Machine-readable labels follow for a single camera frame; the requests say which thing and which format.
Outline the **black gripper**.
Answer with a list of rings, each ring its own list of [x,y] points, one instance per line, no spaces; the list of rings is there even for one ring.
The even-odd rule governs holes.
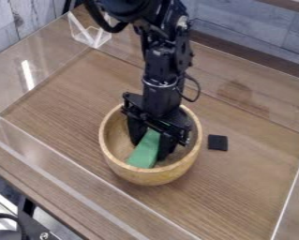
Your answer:
[[[133,145],[140,142],[148,128],[160,134],[157,160],[163,161],[177,144],[188,144],[192,130],[189,116],[180,107],[184,79],[156,81],[143,78],[141,84],[141,94],[122,94],[121,113],[128,119],[129,140]]]

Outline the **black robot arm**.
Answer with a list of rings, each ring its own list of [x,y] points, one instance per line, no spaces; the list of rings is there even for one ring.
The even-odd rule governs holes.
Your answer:
[[[143,93],[122,94],[121,112],[132,143],[140,143],[149,128],[157,132],[156,158],[163,160],[187,143],[191,131],[180,109],[193,57],[187,7],[181,0],[82,0],[82,4],[106,32],[116,34],[131,26],[140,37]]]

